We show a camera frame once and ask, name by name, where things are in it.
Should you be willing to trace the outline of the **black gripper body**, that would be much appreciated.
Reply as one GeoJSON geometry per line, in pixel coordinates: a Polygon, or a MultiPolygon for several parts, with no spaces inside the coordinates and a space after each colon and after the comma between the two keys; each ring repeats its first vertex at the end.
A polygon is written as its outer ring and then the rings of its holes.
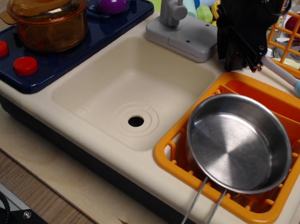
{"type": "Polygon", "coordinates": [[[266,53],[266,32],[282,15],[285,0],[220,0],[218,56],[225,58],[228,43],[236,43],[246,54],[266,53]]]}

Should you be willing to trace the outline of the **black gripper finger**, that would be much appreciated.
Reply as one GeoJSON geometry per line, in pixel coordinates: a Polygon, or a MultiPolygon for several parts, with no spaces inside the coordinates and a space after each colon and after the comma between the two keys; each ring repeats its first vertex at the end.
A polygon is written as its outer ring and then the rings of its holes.
{"type": "Polygon", "coordinates": [[[247,51],[245,54],[244,67],[252,71],[252,73],[262,70],[262,58],[264,52],[251,52],[247,51]]]}
{"type": "Polygon", "coordinates": [[[231,72],[246,67],[245,53],[236,43],[228,43],[225,56],[225,70],[231,72]]]}

